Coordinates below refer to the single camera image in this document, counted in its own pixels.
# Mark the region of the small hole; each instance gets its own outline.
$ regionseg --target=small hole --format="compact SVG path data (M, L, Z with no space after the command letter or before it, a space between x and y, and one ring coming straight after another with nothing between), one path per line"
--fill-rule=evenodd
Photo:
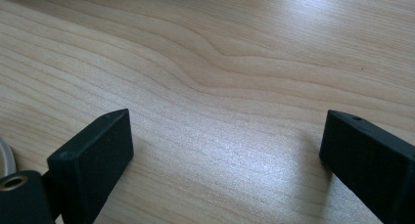
M7 181L0 184L0 191L12 191L17 189L17 187L23 185L27 181L25 176L16 176L8 179Z
M18 186L22 181L23 181L22 178L16 178L16 179L9 180L4 184L4 187L11 188L11 187Z

